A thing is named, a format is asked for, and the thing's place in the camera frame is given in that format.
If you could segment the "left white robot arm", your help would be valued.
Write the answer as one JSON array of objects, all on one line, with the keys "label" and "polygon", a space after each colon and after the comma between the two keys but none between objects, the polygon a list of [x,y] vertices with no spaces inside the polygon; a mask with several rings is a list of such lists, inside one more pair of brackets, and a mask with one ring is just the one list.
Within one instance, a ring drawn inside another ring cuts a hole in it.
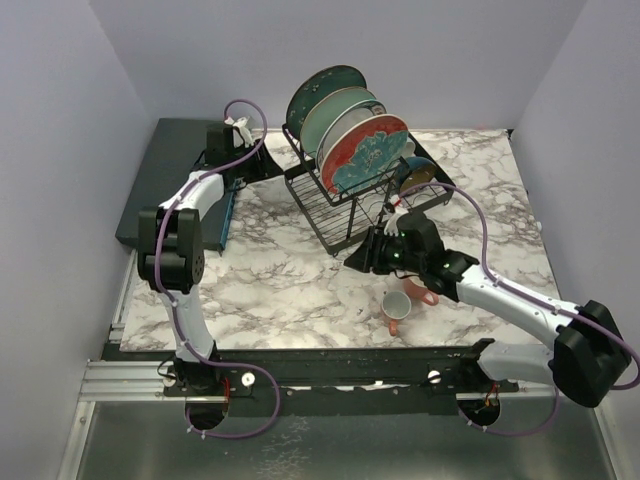
[{"label": "left white robot arm", "polygon": [[205,255],[201,220],[226,193],[224,174],[255,158],[265,136],[255,141],[250,133],[234,137],[239,128],[224,125],[222,160],[194,167],[185,183],[168,200],[143,209],[138,217],[138,274],[159,294],[175,337],[176,364],[187,373],[187,382],[201,395],[214,393],[222,380],[222,369],[246,369],[274,377],[262,367],[221,360],[216,341],[209,333],[200,302]]}]

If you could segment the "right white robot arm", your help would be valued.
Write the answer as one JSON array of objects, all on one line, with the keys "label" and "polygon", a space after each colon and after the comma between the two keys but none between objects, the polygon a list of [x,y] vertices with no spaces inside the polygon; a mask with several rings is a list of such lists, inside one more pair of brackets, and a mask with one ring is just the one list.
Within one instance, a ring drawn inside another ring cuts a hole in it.
[{"label": "right white robot arm", "polygon": [[345,266],[376,275],[414,275],[430,291],[496,315],[538,341],[476,345],[459,370],[467,389],[480,392],[495,380],[525,380],[554,386],[594,408],[630,365],[613,316],[601,303],[579,306],[503,279],[476,258],[446,248],[434,222],[420,213],[393,216],[392,224],[390,233],[370,228]]}]

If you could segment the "orange plate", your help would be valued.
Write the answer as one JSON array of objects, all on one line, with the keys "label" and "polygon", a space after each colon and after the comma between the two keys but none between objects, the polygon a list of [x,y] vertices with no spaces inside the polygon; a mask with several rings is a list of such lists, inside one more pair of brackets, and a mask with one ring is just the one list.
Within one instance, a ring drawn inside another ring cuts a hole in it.
[{"label": "orange plate", "polygon": [[327,95],[310,110],[303,122],[300,143],[304,152],[315,157],[323,135],[334,120],[356,103],[375,99],[375,95],[364,87],[342,88]]}]

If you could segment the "black wire dish rack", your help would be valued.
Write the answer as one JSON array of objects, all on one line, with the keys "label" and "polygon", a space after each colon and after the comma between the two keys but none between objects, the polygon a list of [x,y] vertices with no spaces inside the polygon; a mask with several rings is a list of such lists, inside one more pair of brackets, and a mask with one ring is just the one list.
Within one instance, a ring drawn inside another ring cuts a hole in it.
[{"label": "black wire dish rack", "polygon": [[366,187],[331,193],[321,183],[315,161],[302,149],[286,125],[284,138],[298,164],[284,172],[285,185],[325,251],[335,256],[362,241],[371,226],[383,223],[383,207],[399,192],[398,166],[376,176]]}]

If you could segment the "red plate teal flower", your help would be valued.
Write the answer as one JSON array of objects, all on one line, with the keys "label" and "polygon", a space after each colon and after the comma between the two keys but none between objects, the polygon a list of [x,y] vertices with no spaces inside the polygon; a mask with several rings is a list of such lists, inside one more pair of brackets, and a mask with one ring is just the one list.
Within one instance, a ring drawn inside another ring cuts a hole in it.
[{"label": "red plate teal flower", "polygon": [[408,136],[406,122],[393,114],[361,121],[325,155],[320,169],[322,185],[332,194],[351,194],[375,184],[400,158]]}]

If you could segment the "teal patterned bottom plate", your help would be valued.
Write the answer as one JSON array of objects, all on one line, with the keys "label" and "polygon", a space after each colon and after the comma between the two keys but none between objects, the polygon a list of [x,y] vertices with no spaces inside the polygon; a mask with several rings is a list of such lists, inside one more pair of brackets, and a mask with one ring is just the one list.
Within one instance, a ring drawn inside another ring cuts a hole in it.
[{"label": "teal patterned bottom plate", "polygon": [[370,99],[359,101],[339,114],[320,140],[316,151],[317,169],[322,166],[325,155],[347,131],[369,118],[386,112],[387,109],[382,102]]}]

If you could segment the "white bowl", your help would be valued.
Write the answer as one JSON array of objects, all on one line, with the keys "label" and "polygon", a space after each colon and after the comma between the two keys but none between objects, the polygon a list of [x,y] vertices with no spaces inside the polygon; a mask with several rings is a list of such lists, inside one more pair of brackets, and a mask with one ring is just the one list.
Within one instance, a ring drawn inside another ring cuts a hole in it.
[{"label": "white bowl", "polygon": [[405,159],[412,157],[415,154],[416,145],[412,140],[408,140],[402,150],[401,156]]}]

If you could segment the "plain pink mug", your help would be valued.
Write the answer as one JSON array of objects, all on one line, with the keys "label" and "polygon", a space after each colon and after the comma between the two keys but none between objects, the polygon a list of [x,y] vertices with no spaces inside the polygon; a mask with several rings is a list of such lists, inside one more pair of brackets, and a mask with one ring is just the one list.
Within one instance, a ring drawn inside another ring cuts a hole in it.
[{"label": "plain pink mug", "polygon": [[405,278],[403,289],[406,295],[413,300],[419,300],[429,306],[436,306],[439,303],[439,296],[429,290],[417,277]]}]

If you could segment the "printed salmon coffee mug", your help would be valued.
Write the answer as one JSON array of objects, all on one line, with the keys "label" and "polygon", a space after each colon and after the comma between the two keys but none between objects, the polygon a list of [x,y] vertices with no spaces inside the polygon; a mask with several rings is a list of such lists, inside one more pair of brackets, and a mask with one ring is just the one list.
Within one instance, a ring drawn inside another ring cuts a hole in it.
[{"label": "printed salmon coffee mug", "polygon": [[381,313],[391,336],[397,335],[399,322],[410,314],[411,308],[411,299],[402,291],[389,291],[384,295]]}]

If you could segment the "blue glazed floral plate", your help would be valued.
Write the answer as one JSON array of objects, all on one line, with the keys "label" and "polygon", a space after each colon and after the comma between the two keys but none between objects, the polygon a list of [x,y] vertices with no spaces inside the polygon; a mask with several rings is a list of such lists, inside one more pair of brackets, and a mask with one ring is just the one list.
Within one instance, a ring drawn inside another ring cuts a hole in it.
[{"label": "blue glazed floral plate", "polygon": [[350,65],[334,65],[316,72],[296,90],[286,110],[286,127],[300,139],[302,126],[310,111],[326,96],[348,87],[366,87],[360,70]]}]

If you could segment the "dark bowl beige inside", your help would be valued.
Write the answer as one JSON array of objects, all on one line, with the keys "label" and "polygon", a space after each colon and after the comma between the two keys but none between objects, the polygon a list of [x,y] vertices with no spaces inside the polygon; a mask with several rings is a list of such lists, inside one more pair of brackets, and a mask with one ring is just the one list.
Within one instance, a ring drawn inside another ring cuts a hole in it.
[{"label": "dark bowl beige inside", "polygon": [[430,182],[438,170],[437,164],[426,157],[413,156],[400,162],[396,182],[398,192],[402,193],[416,185]]}]

